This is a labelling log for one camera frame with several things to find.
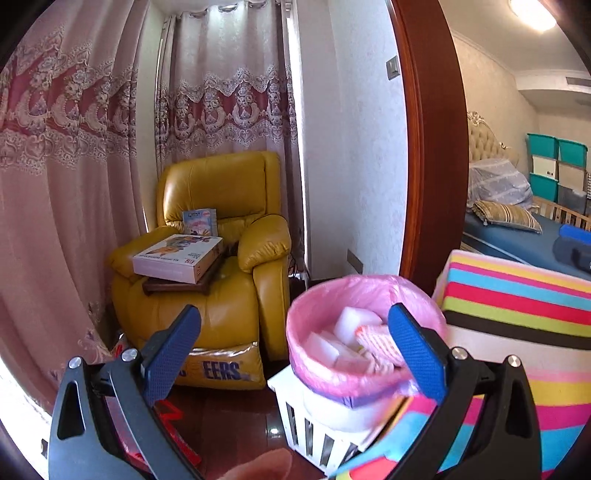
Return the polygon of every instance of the door frame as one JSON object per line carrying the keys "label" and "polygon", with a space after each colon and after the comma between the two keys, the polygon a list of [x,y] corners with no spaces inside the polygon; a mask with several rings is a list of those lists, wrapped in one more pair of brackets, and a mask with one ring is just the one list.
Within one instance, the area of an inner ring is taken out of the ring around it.
{"label": "door frame", "polygon": [[462,73],[438,0],[385,0],[408,122],[408,197],[400,275],[431,294],[460,247],[469,140]]}

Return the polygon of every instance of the pink curtain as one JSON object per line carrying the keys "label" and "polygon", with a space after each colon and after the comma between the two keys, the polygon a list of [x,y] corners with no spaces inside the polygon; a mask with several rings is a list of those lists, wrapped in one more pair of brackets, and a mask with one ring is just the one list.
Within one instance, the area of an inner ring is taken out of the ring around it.
{"label": "pink curtain", "polygon": [[157,88],[157,171],[188,158],[277,152],[282,212],[301,268],[303,198],[286,22],[285,5],[275,0],[239,1],[167,20]]}
{"label": "pink curtain", "polygon": [[57,0],[0,77],[0,356],[53,406],[68,360],[109,356],[105,259],[145,230],[135,164],[147,0]]}

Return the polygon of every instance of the white box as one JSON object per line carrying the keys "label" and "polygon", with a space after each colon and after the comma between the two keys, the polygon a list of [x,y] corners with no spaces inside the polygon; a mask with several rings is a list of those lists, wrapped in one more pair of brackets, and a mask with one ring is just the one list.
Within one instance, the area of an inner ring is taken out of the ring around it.
{"label": "white box", "polygon": [[171,235],[133,257],[134,273],[195,284],[222,248],[218,236]]}
{"label": "white box", "polygon": [[551,179],[556,179],[558,172],[556,171],[556,164],[558,163],[553,158],[538,157],[532,155],[534,160],[534,173],[536,175],[542,175]]}
{"label": "white box", "polygon": [[585,170],[570,163],[559,162],[558,184],[571,190],[585,190]]}
{"label": "white box", "polygon": [[[295,376],[291,367],[284,368],[267,384],[277,396],[287,444],[326,476],[335,472],[344,460],[349,460],[357,452],[366,451],[387,424],[386,419],[369,430],[357,433],[340,432],[323,425],[306,410],[302,394],[307,387]],[[392,399],[389,414],[385,417],[392,417],[403,401],[402,397]]]}

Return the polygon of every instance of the lace curtain trim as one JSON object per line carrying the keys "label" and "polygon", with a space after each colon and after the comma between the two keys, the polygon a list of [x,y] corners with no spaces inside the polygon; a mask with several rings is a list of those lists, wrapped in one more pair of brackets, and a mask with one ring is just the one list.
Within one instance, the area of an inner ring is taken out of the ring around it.
{"label": "lace curtain trim", "polygon": [[0,168],[40,174],[48,156],[76,167],[135,152],[137,70],[113,75],[114,59],[90,67],[92,43],[62,53],[63,33],[21,44],[0,73]]}
{"label": "lace curtain trim", "polygon": [[190,158],[198,147],[215,151],[226,142],[248,148],[260,138],[297,143],[295,112],[290,72],[281,78],[276,65],[261,75],[241,67],[228,79],[208,73],[203,83],[184,80],[172,92],[162,86],[156,103],[159,157]]}

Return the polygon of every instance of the wooden floor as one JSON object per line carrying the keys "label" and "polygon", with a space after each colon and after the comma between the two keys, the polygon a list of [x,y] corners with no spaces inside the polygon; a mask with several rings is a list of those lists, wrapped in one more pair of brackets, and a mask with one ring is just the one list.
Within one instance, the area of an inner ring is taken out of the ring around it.
{"label": "wooden floor", "polygon": [[[228,391],[175,386],[168,400],[184,412],[184,419],[173,425],[202,457],[198,469],[206,480],[216,480],[269,450],[287,448],[275,394],[269,388]],[[310,462],[292,453],[288,480],[324,477]]]}

